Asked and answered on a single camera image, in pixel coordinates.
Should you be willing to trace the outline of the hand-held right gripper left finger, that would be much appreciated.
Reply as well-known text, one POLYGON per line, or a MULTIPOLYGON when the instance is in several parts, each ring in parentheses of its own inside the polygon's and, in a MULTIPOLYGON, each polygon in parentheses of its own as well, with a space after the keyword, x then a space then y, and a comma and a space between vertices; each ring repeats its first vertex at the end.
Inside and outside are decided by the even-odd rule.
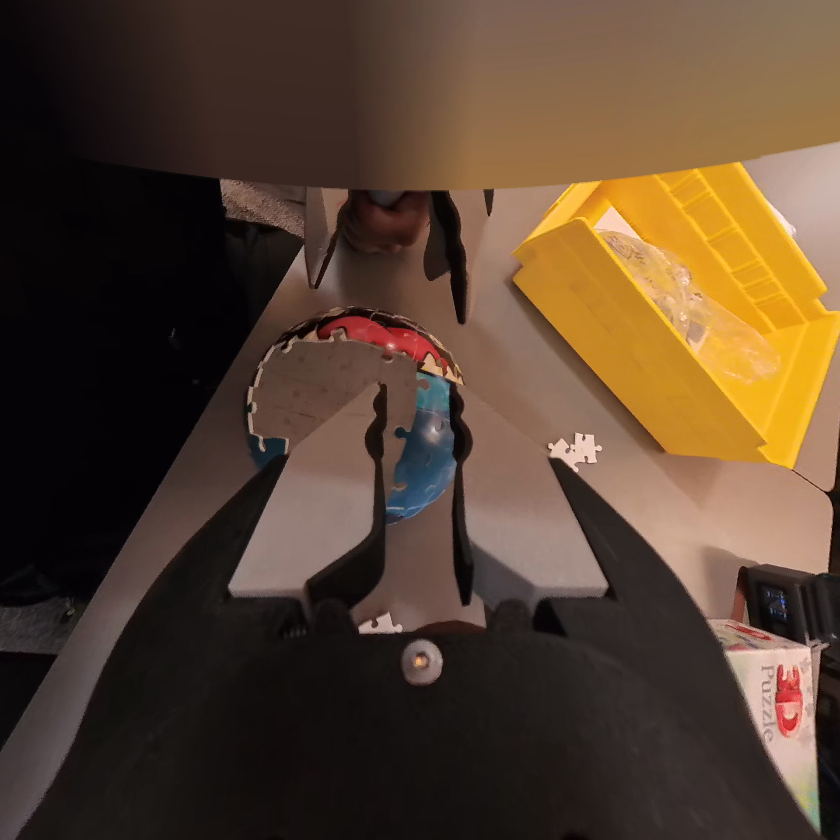
POLYGON ((228 592, 312 610, 357 606, 385 569, 384 384, 323 422, 281 464, 228 592))

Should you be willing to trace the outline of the person's left hand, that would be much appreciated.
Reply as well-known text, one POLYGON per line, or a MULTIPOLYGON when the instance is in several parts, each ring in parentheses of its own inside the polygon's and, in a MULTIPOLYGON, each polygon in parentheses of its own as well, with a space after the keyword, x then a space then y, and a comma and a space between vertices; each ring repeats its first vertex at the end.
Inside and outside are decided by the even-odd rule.
POLYGON ((393 206, 372 201, 369 192, 349 190, 339 236, 365 254, 394 254, 413 246, 429 226, 429 192, 404 192, 393 206))

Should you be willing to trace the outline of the clear plastic bag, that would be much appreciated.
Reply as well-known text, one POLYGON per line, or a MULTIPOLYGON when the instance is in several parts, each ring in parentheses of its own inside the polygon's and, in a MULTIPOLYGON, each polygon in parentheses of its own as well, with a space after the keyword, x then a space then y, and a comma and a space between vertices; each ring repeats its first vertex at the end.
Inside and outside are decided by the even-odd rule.
POLYGON ((677 255, 622 232, 600 229, 598 235, 714 375, 752 385, 781 372, 779 352, 703 292, 677 255))

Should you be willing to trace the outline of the yellow plastic bin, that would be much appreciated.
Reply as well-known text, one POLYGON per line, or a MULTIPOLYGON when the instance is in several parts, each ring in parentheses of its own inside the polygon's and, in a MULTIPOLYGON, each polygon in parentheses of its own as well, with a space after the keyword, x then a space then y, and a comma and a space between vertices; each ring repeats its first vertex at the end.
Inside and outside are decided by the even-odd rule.
POLYGON ((516 257, 518 288, 666 452, 795 467, 838 312, 742 163, 573 183, 516 257), (780 373, 740 384, 701 360, 596 232, 611 209, 767 339, 780 373))

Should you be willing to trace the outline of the blue monster puzzle ball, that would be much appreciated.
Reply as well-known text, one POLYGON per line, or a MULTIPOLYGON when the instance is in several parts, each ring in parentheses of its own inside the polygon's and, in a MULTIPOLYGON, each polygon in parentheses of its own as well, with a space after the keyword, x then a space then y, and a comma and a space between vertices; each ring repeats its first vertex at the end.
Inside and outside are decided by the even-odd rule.
POLYGON ((378 308, 332 308, 279 336, 257 365, 245 398, 248 447, 258 468, 290 451, 372 384, 415 370, 414 408, 402 403, 388 434, 401 442, 385 503, 388 524, 419 514, 451 486, 455 357, 419 323, 378 308))

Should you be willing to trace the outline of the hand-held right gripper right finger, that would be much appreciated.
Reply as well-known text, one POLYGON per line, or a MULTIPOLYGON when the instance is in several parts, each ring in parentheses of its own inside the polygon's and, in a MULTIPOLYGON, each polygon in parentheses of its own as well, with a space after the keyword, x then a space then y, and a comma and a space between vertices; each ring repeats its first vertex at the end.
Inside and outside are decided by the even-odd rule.
POLYGON ((485 606, 600 597, 607 580, 553 470, 531 439, 462 385, 449 392, 460 601, 485 606))

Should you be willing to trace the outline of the white puzzle box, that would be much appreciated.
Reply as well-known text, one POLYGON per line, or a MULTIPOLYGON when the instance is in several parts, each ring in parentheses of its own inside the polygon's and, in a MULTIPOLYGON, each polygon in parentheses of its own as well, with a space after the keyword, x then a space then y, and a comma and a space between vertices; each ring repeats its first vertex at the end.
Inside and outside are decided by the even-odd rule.
POLYGON ((812 650, 732 619, 708 621, 740 686, 753 724, 788 791, 822 829, 812 650))

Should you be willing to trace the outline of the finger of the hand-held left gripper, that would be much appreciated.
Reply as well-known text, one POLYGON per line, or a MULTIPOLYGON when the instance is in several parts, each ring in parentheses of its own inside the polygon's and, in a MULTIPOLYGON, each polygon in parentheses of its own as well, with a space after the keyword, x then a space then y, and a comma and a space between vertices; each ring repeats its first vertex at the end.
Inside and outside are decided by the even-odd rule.
POLYGON ((448 277, 461 325, 467 324, 475 306, 475 265, 493 205, 493 191, 432 191, 428 196, 424 274, 430 281, 448 277))
POLYGON ((305 200, 305 264, 308 286, 320 287, 344 223, 346 189, 307 189, 305 200))

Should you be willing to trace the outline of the black electronic device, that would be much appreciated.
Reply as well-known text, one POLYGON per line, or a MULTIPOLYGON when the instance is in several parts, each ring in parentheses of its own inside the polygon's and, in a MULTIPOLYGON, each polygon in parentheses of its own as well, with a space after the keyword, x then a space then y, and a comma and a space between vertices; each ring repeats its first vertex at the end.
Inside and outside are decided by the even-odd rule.
POLYGON ((837 574, 750 565, 739 570, 738 588, 753 627, 798 644, 838 645, 837 574))

